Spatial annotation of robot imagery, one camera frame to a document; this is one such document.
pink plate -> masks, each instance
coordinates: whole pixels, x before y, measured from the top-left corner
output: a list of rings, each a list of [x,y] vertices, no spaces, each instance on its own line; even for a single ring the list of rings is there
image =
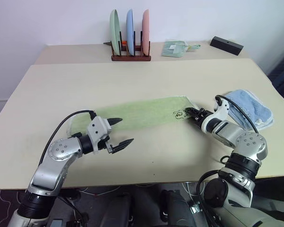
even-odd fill
[[[143,52],[148,56],[148,49],[150,47],[150,11],[148,9],[143,13],[142,43]]]

dish rack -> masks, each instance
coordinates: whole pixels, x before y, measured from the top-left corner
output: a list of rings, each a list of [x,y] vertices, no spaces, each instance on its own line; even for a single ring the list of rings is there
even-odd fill
[[[148,48],[148,55],[145,55],[143,53],[143,45],[142,45],[142,31],[140,32],[140,45],[136,45],[136,31],[133,32],[133,46],[134,46],[134,52],[133,55],[130,55],[128,52],[128,46],[127,43],[122,42],[122,35],[120,32],[120,41],[118,41],[119,46],[119,52],[120,55],[116,55],[112,46],[112,42],[104,43],[107,45],[110,45],[112,48],[112,61],[150,61],[150,49],[151,49],[151,42],[149,41],[149,48]]]

table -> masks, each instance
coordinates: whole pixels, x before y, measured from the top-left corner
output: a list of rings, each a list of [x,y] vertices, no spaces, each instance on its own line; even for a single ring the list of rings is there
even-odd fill
[[[284,99],[251,59],[40,64],[40,58],[0,113],[0,189],[27,187],[48,138],[74,111],[177,95],[213,110],[216,94],[235,89],[252,91],[275,116],[260,131],[269,153],[257,176],[284,175]],[[119,153],[78,159],[64,186],[196,181],[220,169],[220,157],[231,152],[185,121],[114,134],[116,141],[131,137],[139,140]]]

blue towel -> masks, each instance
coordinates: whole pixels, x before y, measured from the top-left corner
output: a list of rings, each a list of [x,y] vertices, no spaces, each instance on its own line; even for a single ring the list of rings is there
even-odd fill
[[[267,128],[274,123],[274,116],[271,110],[264,106],[264,104],[250,91],[236,90],[228,93],[226,97],[235,102],[244,113],[246,113],[258,130]],[[252,127],[246,118],[233,104],[229,103],[229,105],[229,116],[242,128],[251,130]]]

black box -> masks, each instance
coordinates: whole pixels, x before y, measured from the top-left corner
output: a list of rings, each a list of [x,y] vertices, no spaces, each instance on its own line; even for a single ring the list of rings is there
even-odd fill
[[[227,51],[227,52],[232,53],[234,55],[238,55],[244,47],[240,44],[233,43],[231,41],[219,38],[217,36],[215,36],[212,39],[210,46],[216,47],[216,48],[223,50],[223,51]]]

